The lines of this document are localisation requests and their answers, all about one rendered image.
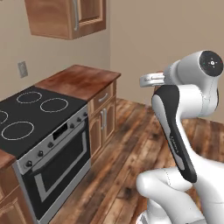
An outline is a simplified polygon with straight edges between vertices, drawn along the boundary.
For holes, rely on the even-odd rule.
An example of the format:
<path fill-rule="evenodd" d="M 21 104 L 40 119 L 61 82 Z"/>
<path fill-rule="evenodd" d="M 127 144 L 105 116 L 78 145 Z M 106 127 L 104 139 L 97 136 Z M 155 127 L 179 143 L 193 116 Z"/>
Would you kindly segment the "wooden cupboard door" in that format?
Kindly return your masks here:
<path fill-rule="evenodd" d="M 111 99 L 103 108 L 103 142 L 106 143 L 115 131 L 116 98 Z"/>
<path fill-rule="evenodd" d="M 93 156 L 102 147 L 101 114 L 98 112 L 90 119 L 90 150 Z"/>

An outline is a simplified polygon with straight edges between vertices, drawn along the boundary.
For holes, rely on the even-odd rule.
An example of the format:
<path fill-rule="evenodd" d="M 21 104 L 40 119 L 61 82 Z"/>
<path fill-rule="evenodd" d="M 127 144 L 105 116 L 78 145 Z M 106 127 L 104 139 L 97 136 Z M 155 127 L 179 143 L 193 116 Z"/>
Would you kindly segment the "black oven door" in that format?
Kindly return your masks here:
<path fill-rule="evenodd" d="M 22 176 L 39 224 L 48 224 L 90 166 L 86 119 Z"/>

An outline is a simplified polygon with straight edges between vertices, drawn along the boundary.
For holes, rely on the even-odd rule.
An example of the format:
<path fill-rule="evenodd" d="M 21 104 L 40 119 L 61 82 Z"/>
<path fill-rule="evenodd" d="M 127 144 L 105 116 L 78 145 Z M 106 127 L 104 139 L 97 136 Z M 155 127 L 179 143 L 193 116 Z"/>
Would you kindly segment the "black and silver stove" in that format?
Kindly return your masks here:
<path fill-rule="evenodd" d="M 22 176 L 88 119 L 84 112 L 88 112 L 86 101 L 34 86 L 0 101 L 0 149 L 16 158 L 13 168 L 35 224 L 39 223 Z"/>

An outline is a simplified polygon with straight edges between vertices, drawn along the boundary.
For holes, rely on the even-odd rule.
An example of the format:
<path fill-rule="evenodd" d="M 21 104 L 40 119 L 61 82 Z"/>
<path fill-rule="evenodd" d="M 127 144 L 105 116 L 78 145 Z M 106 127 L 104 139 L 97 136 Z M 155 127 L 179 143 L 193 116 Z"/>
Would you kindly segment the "grey wall outlet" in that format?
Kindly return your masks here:
<path fill-rule="evenodd" d="M 27 67 L 24 61 L 18 62 L 17 67 L 21 78 L 24 78 L 28 75 Z"/>

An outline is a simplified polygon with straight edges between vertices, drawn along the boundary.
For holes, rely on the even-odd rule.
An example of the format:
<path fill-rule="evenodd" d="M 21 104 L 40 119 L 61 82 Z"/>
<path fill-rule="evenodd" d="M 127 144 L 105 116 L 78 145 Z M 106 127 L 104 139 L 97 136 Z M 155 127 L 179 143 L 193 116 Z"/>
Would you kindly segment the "wooden base cabinet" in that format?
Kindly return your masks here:
<path fill-rule="evenodd" d="M 101 90 L 87 104 L 91 162 L 101 155 L 116 129 L 116 81 Z"/>
<path fill-rule="evenodd" d="M 11 166 L 0 171 L 0 224 L 34 224 Z"/>

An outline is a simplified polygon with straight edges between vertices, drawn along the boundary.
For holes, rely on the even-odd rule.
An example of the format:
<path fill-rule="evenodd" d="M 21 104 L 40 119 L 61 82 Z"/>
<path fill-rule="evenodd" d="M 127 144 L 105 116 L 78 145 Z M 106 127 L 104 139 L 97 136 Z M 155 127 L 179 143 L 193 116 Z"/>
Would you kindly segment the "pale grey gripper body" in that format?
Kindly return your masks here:
<path fill-rule="evenodd" d="M 163 73 L 148 73 L 140 77 L 141 88 L 164 85 L 165 76 Z"/>

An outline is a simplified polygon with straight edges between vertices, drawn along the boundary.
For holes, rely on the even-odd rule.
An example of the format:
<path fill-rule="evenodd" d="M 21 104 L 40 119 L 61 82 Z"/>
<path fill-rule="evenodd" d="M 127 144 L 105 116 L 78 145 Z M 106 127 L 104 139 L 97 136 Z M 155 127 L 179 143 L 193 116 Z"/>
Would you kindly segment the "wooden wall cabinet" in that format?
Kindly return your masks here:
<path fill-rule="evenodd" d="M 75 39 L 73 0 L 24 0 L 32 35 Z"/>

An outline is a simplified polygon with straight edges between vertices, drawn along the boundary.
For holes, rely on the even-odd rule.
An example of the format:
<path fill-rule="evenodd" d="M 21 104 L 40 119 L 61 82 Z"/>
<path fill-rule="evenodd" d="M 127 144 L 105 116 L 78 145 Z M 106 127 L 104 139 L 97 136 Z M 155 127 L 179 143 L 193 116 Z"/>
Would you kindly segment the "wooden drawer front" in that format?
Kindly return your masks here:
<path fill-rule="evenodd" d="M 97 110 L 103 103 L 109 100 L 112 96 L 113 96 L 113 84 L 110 84 L 93 99 L 93 109 Z"/>

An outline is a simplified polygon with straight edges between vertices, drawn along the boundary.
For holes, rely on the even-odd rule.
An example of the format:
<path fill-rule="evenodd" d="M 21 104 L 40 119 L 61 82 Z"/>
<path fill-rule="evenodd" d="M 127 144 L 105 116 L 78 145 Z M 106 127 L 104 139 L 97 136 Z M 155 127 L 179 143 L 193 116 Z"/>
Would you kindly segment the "wooden wall cabinet door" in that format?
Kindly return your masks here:
<path fill-rule="evenodd" d="M 106 29 L 106 0 L 78 0 L 79 30 L 74 30 L 77 39 Z"/>

